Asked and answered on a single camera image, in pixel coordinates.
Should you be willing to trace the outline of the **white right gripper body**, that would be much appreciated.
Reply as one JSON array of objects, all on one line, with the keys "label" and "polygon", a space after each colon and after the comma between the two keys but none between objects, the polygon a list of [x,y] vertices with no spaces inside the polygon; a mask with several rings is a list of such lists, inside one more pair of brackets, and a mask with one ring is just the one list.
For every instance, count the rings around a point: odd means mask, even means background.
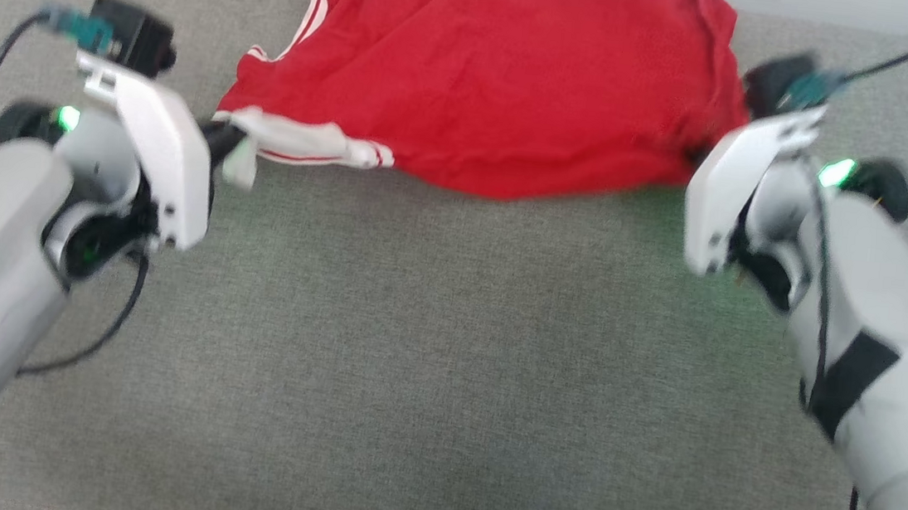
[{"label": "white right gripper body", "polygon": [[776,161],[811,148],[826,112],[820,105],[754,120],[725,134],[712,149],[684,197],[683,259],[694,275],[725,267],[728,242],[750,196]]}]

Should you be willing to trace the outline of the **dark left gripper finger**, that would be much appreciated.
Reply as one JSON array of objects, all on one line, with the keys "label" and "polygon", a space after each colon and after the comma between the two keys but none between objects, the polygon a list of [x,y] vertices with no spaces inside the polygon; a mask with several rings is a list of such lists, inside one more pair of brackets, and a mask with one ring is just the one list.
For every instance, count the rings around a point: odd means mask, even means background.
[{"label": "dark left gripper finger", "polygon": [[203,124],[202,136],[208,143],[210,166],[218,168],[247,139],[247,132],[234,124],[209,121]]}]

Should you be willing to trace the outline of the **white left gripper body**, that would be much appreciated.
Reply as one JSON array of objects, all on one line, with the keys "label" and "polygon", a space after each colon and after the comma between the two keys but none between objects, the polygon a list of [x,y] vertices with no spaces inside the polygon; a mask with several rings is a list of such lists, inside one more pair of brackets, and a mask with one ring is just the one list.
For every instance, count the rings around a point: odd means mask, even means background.
[{"label": "white left gripper body", "polygon": [[188,251],[206,235],[211,153],[176,91],[121,65],[79,52],[85,93],[111,105],[148,181],[163,242]]}]

